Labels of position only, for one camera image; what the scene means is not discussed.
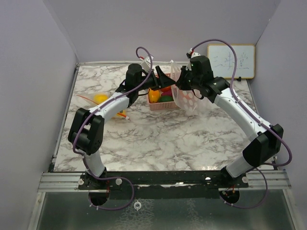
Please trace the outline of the orange green mango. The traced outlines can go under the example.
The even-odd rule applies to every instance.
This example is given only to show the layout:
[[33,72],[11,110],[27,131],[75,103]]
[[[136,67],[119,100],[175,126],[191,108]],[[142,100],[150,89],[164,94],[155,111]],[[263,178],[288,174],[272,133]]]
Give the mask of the orange green mango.
[[149,90],[148,99],[151,104],[157,103],[159,101],[159,98],[160,98],[159,90],[155,90],[155,91],[152,89]]

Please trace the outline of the clear bag white zipper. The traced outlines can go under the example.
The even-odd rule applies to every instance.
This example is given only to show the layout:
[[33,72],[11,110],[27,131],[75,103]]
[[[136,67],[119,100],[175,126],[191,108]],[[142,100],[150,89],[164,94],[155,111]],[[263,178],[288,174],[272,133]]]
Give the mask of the clear bag white zipper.
[[211,108],[209,100],[204,98],[201,100],[201,94],[198,90],[180,90],[176,85],[171,86],[172,95],[175,104],[186,111],[188,115],[204,115]]

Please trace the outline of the yellow orange peach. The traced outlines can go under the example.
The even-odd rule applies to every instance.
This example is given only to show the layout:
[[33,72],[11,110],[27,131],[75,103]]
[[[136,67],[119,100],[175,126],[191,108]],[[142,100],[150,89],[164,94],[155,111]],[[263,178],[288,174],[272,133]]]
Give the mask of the yellow orange peach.
[[93,101],[97,104],[101,104],[107,99],[108,99],[108,96],[106,94],[96,94],[93,96]]

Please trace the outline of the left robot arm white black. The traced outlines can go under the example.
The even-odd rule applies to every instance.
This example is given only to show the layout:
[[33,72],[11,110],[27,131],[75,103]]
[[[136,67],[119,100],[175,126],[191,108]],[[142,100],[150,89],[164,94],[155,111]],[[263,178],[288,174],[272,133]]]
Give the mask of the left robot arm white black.
[[155,70],[145,71],[140,64],[130,64],[125,79],[110,98],[91,109],[80,108],[76,111],[68,141],[73,145],[73,152],[82,156],[86,171],[91,175],[89,183],[93,188],[101,189],[106,183],[103,175],[106,167],[99,153],[105,123],[129,108],[138,99],[139,91],[159,90],[175,83],[159,66]]

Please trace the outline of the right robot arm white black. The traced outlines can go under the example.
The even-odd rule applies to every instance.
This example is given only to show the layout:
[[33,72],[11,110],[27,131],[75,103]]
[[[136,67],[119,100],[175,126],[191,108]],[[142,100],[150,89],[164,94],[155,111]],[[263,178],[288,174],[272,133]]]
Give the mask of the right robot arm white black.
[[188,66],[181,68],[176,86],[183,91],[198,90],[201,98],[223,109],[243,130],[250,143],[241,156],[222,168],[220,181],[232,187],[238,177],[252,168],[265,163],[281,148],[283,128],[271,125],[240,100],[230,83],[222,77],[214,77],[209,59],[199,55],[190,59]]

